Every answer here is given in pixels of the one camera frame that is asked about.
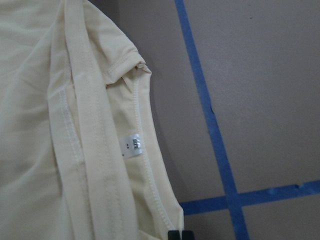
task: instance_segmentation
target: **garment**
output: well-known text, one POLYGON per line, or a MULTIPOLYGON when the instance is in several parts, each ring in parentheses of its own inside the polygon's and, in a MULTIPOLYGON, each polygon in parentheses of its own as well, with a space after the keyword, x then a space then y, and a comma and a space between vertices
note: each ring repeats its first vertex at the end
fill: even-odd
POLYGON ((88 1, 1 0, 0 13, 1 239, 181 231, 134 44, 88 1), (124 158, 123 138, 139 152, 124 158))

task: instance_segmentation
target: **blue painter's tape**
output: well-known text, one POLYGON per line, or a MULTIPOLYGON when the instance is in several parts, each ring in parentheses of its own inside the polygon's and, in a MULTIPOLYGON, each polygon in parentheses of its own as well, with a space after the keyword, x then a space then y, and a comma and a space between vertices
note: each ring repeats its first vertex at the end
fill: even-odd
POLYGON ((228 208, 227 199, 225 196, 182 202, 180 205, 183 208, 183 213, 185 216, 214 212, 228 208))
MULTIPOLYGON (((274 201, 294 199, 320 194, 320 180, 305 182, 302 185, 287 185, 239 194, 241 206, 265 204, 274 201)), ((202 214, 228 209, 225 196, 180 203, 184 215, 202 214)))
POLYGON ((315 194, 320 194, 320 180, 306 182, 302 185, 287 185, 245 192, 239 196, 242 206, 250 206, 315 194))
POLYGON ((216 115, 212 111, 210 95, 198 57, 194 38, 192 36, 188 15, 183 0, 175 0, 175 6, 178 12, 186 50, 189 56, 193 77, 206 120, 212 147, 218 164, 235 237, 237 240, 248 240, 249 235, 247 226, 245 224, 245 217, 241 208, 239 195, 237 193, 236 184, 227 158, 226 149, 218 127, 216 115))

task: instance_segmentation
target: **black object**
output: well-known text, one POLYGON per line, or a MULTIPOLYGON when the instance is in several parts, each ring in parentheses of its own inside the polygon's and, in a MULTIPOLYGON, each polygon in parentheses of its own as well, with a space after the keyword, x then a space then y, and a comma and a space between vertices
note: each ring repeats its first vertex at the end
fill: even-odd
POLYGON ((168 240, 195 240, 193 231, 183 230, 182 239, 180 239, 180 232, 178 230, 168 231, 168 240))

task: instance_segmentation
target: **cream shirt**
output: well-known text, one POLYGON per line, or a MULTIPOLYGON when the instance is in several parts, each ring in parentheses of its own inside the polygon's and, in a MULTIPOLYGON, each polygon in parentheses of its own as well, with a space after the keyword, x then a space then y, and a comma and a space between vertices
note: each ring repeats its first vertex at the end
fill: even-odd
POLYGON ((151 72, 82 0, 0 0, 0 238, 165 240, 183 229, 151 72), (141 154, 119 140, 139 136, 141 154))

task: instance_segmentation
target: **care label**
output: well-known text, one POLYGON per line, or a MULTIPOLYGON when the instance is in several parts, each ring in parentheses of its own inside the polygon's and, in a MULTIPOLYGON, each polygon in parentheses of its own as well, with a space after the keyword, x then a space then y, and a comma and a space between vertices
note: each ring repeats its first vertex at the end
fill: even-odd
POLYGON ((119 139, 120 149, 124 159, 142 154, 139 134, 132 134, 119 139))

